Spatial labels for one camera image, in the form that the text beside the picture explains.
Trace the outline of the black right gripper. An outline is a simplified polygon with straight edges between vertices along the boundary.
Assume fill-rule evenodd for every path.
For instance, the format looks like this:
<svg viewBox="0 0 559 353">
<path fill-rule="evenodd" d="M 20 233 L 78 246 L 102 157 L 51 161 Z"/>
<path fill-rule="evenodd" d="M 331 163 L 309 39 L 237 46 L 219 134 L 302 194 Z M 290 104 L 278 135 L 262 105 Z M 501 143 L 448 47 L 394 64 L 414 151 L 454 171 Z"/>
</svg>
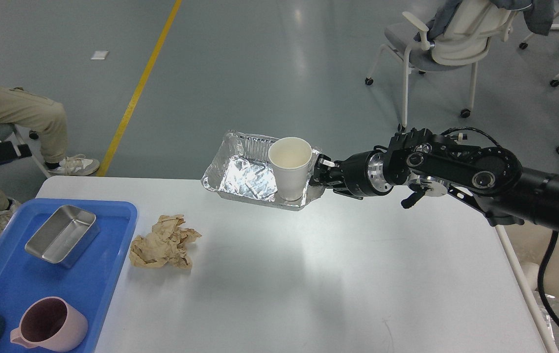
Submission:
<svg viewBox="0 0 559 353">
<path fill-rule="evenodd" d="M 336 194 L 354 199 L 387 195 L 392 185 L 383 176 L 384 156 L 383 151 L 366 151 L 352 155 L 339 165 L 326 155 L 317 155 L 315 176 L 320 177 L 311 177 L 309 187 L 332 189 Z M 323 177 L 340 176 L 340 172 L 342 183 L 340 179 Z"/>
</svg>

